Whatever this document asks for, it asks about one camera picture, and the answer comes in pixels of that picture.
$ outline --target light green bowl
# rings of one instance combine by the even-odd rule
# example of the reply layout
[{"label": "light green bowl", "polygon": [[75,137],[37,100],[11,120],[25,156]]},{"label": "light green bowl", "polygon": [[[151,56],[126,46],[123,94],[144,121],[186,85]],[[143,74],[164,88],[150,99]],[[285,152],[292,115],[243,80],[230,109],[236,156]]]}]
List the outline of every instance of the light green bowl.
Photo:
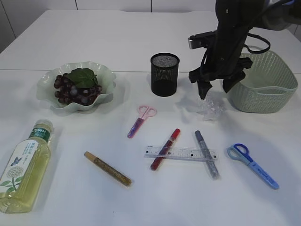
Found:
[{"label": "light green bowl", "polygon": [[279,111],[298,88],[298,82],[286,63],[274,52],[241,54],[253,61],[245,69],[246,78],[229,92],[234,106],[249,113],[275,113]]},{"label": "light green bowl", "polygon": [[[102,86],[103,90],[101,95],[99,95],[94,103],[89,106],[83,106],[77,103],[71,103],[69,105],[63,105],[58,102],[58,98],[54,96],[55,89],[53,84],[57,75],[70,73],[71,70],[76,68],[89,68],[94,71],[97,75],[97,81]],[[89,111],[93,106],[100,104],[104,99],[113,92],[114,90],[114,80],[116,79],[115,73],[113,73],[109,68],[104,65],[94,63],[94,62],[82,62],[82,63],[68,63],[52,71],[47,72],[37,84],[36,97],[38,100],[46,100],[51,103],[51,105],[56,109],[62,109],[68,112],[75,111]]]}]

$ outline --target scissor handle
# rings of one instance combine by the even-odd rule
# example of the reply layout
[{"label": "scissor handle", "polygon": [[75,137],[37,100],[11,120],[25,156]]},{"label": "scissor handle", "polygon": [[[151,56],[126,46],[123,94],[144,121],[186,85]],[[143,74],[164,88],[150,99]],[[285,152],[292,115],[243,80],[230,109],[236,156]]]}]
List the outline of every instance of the scissor handle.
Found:
[{"label": "scissor handle", "polygon": [[140,116],[142,119],[146,119],[148,117],[153,117],[157,114],[157,110],[153,107],[149,107],[147,105],[142,105],[138,108]]},{"label": "scissor handle", "polygon": [[231,159],[242,161],[246,165],[253,162],[253,159],[249,156],[249,149],[243,144],[234,144],[228,148],[227,153]]}]

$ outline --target scissors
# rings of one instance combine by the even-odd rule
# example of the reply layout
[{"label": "scissors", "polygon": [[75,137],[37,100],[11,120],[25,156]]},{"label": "scissors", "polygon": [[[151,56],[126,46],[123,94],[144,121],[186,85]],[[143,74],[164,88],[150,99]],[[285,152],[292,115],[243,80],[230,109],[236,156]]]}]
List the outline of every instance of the scissors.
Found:
[{"label": "scissors", "polygon": [[231,159],[242,161],[245,165],[251,168],[265,183],[271,188],[278,189],[279,184],[273,178],[267,174],[250,156],[249,149],[243,144],[235,144],[228,148],[228,155]]},{"label": "scissors", "polygon": [[138,108],[138,112],[139,112],[139,118],[136,120],[135,124],[133,125],[133,127],[131,128],[131,130],[129,131],[127,138],[133,138],[135,133],[138,131],[138,129],[142,126],[142,124],[144,123],[144,121],[149,118],[149,117],[153,117],[157,114],[157,110],[153,107],[147,106],[147,105],[143,105],[140,106]]}]

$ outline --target white wall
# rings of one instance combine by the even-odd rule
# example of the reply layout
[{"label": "white wall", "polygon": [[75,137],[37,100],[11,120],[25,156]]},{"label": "white wall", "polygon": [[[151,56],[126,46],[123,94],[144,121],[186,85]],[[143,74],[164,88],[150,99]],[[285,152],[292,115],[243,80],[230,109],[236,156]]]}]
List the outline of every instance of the white wall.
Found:
[{"label": "white wall", "polygon": [[75,0],[2,0],[16,36],[48,9],[76,9]]},{"label": "white wall", "polygon": [[[215,11],[216,0],[0,0],[13,32],[19,36],[48,9],[96,9],[131,12]],[[289,27],[295,33],[297,26]],[[14,40],[11,27],[0,4],[0,52]],[[301,26],[296,37],[301,41]]]},{"label": "white wall", "polygon": [[0,52],[2,52],[14,39],[15,36],[0,1]]},{"label": "white wall", "polygon": [[77,0],[78,9],[151,12],[151,0]]},{"label": "white wall", "polygon": [[216,0],[152,0],[153,12],[215,12]]}]

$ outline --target grapes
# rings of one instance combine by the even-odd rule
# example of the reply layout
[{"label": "grapes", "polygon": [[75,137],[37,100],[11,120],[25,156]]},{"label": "grapes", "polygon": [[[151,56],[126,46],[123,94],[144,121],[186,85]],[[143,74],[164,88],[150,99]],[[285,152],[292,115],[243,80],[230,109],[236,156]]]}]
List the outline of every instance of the grapes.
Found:
[{"label": "grapes", "polygon": [[[81,70],[80,68],[72,70],[72,72]],[[58,75],[54,82],[54,87],[59,89],[55,91],[54,95],[58,98],[58,102],[68,105],[72,102],[77,104],[88,106],[93,104],[96,98],[101,94],[103,90],[102,86],[94,85],[89,88],[77,88],[73,81],[67,78],[68,73]]]},{"label": "grapes", "polygon": [[77,89],[76,89],[76,88],[70,90],[70,95],[73,96],[73,97],[76,96],[77,93],[78,93],[78,92],[77,92]]},{"label": "grapes", "polygon": [[97,86],[97,89],[98,89],[98,92],[101,92],[103,88],[101,86]]},{"label": "grapes", "polygon": [[64,103],[65,103],[65,99],[64,99],[63,97],[60,97],[60,98],[58,99],[58,102],[60,102],[61,104],[64,104]]},{"label": "grapes", "polygon": [[84,96],[88,96],[90,93],[89,93],[89,90],[87,90],[87,89],[85,89],[84,91],[83,91],[83,95]]},{"label": "grapes", "polygon": [[65,98],[65,103],[66,103],[66,104],[70,104],[70,103],[71,103],[71,99],[70,99],[69,97],[66,97],[66,98]]},{"label": "grapes", "polygon": [[81,102],[82,102],[83,104],[87,104],[88,101],[89,101],[88,97],[82,97],[82,98],[81,98]]},{"label": "grapes", "polygon": [[56,97],[56,98],[59,98],[60,96],[61,96],[61,92],[60,92],[60,91],[56,91],[56,92],[55,92],[55,97]]}]

